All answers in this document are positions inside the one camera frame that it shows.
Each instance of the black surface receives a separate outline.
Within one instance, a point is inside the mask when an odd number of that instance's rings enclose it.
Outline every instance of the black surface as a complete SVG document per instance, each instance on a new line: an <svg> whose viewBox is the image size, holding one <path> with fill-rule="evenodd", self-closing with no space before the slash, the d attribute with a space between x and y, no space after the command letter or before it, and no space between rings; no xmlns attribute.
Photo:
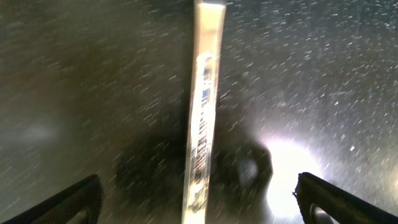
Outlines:
<svg viewBox="0 0 398 224"><path fill-rule="evenodd" d="M179 223L193 1L0 16L0 221L95 173L100 223ZM266 194L292 181L272 193L289 203L303 171L397 215L397 18L393 1L227 3L209 223L300 223Z"/></svg>

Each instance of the speckled black countertop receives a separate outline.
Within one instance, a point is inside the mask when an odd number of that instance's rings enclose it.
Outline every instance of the speckled black countertop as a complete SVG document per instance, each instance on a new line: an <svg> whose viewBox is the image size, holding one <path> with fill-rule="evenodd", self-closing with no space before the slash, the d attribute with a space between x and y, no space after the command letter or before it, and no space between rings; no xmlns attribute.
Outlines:
<svg viewBox="0 0 398 224"><path fill-rule="evenodd" d="M398 215L397 8L228 2L208 223L301 223L302 171ZM180 223L192 47L193 0L1 1L0 222L98 174Z"/></svg>

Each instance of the black object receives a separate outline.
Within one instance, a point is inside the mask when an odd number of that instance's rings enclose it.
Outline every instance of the black object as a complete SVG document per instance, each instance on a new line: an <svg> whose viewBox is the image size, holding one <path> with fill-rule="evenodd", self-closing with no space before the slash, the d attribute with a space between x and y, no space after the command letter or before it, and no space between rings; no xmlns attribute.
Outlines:
<svg viewBox="0 0 398 224"><path fill-rule="evenodd" d="M306 224L333 223L329 216L340 224L398 223L398 217L308 172L298 175L294 195Z"/></svg>
<svg viewBox="0 0 398 224"><path fill-rule="evenodd" d="M94 224L102 194L100 178L91 175L3 224Z"/></svg>

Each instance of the dark table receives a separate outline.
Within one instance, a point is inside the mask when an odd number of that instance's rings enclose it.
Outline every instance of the dark table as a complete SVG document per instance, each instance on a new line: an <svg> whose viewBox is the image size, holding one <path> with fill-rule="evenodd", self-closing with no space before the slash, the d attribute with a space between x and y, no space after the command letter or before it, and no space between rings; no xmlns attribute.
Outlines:
<svg viewBox="0 0 398 224"><path fill-rule="evenodd" d="M302 222L303 171L398 215L397 8L228 3L208 223ZM0 222L98 174L99 223L180 223L192 46L192 0L1 1Z"/></svg>

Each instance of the dark background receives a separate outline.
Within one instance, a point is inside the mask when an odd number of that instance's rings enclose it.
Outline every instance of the dark background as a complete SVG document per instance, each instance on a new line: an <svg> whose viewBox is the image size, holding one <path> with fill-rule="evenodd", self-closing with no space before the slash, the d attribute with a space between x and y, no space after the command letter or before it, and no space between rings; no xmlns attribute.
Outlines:
<svg viewBox="0 0 398 224"><path fill-rule="evenodd" d="M273 141L398 215L397 7L228 2L209 223L301 222L268 208ZM94 173L100 223L180 223L192 55L193 0L1 1L0 222Z"/></svg>

